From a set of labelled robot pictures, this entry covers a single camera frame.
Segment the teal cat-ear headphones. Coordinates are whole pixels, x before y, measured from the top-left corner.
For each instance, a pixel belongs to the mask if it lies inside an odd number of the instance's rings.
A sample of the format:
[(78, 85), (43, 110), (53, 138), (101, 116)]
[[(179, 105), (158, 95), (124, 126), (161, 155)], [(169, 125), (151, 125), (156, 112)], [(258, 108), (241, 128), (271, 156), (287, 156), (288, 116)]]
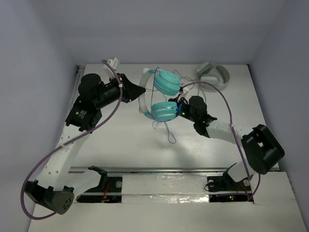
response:
[(181, 83), (176, 74), (159, 67), (144, 68), (139, 86), (150, 88), (148, 94), (138, 97), (139, 113), (157, 122), (171, 121), (176, 117), (177, 103), (167, 100), (167, 97), (173, 98), (180, 92)]

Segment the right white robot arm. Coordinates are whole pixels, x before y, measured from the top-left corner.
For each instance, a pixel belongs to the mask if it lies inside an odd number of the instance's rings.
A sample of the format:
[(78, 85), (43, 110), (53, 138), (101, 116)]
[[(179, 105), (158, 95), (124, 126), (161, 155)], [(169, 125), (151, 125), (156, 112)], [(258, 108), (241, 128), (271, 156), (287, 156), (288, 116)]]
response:
[(243, 180), (255, 174), (267, 174), (285, 155), (284, 149), (265, 125), (243, 127), (219, 121), (208, 114), (207, 105), (199, 96), (192, 96), (189, 100), (178, 96), (168, 102), (177, 104), (178, 116), (192, 121), (199, 135), (235, 144), (240, 152), (241, 161), (210, 182), (210, 191), (234, 190)]

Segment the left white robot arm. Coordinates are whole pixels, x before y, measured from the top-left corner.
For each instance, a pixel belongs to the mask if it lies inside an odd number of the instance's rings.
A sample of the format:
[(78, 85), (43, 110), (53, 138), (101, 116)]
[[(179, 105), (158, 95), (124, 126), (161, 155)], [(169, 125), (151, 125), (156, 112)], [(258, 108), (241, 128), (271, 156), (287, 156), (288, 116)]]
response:
[(85, 141), (91, 133), (104, 125), (101, 109), (113, 102), (129, 103), (145, 93), (144, 87), (128, 80), (123, 73), (104, 83), (98, 74), (86, 74), (78, 86), (79, 96), (66, 120), (64, 135), (57, 148), (42, 159), (45, 167), (30, 181), (26, 179), (21, 196), (27, 195), (52, 214), (66, 213), (73, 202), (88, 190), (105, 191), (109, 187), (107, 172), (91, 166), (74, 180), (68, 173)]

